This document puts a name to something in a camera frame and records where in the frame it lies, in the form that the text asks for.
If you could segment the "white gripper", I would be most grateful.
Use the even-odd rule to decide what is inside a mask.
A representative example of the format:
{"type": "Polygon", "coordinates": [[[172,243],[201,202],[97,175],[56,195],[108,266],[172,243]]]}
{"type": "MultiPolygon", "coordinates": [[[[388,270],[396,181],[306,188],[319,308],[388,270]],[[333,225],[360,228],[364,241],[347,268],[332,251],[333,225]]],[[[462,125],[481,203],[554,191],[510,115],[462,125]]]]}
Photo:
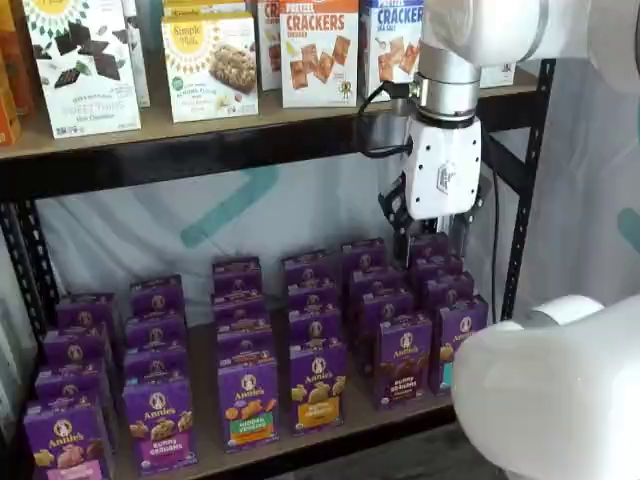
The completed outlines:
{"type": "Polygon", "coordinates": [[[405,157],[403,173],[378,194],[393,229],[393,257],[409,268],[414,220],[454,215],[450,247],[464,258],[472,224],[487,197],[487,181],[479,183],[481,122],[475,118],[463,128],[444,129],[412,117],[407,133],[413,148],[405,157]]]}

